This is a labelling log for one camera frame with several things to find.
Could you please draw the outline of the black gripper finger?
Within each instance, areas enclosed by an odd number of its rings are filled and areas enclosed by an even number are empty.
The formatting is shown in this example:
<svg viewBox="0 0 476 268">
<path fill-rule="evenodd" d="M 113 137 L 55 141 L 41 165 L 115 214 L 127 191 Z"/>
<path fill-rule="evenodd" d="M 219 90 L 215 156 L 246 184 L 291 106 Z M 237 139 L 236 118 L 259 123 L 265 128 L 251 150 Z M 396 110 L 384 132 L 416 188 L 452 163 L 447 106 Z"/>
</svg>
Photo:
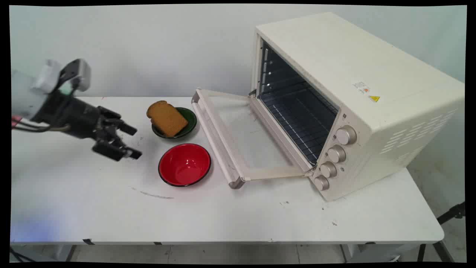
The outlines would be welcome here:
<svg viewBox="0 0 476 268">
<path fill-rule="evenodd" d="M 142 152 L 124 144 L 116 128 L 102 128 L 95 132 L 95 144 L 92 151 L 114 161 L 123 158 L 139 159 Z"/>
<path fill-rule="evenodd" d="M 121 119 L 120 114 L 102 106 L 98 106 L 97 108 L 100 112 L 101 127 L 113 127 L 114 129 L 119 129 L 129 135 L 136 134 L 137 129 L 125 123 L 124 120 Z"/>
</svg>

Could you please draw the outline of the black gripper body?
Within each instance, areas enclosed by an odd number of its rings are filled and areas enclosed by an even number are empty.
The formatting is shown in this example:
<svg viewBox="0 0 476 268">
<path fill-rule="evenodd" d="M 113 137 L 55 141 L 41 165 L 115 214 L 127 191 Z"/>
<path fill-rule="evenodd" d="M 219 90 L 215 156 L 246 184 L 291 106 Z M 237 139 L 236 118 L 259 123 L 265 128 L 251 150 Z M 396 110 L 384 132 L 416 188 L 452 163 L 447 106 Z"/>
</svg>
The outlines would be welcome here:
<svg viewBox="0 0 476 268">
<path fill-rule="evenodd" d="M 97 107 L 63 93 L 53 93 L 48 97 L 31 120 L 56 128 L 68 125 L 70 128 L 65 133 L 78 139 L 95 139 L 96 130 L 107 128 L 100 126 Z"/>
</svg>

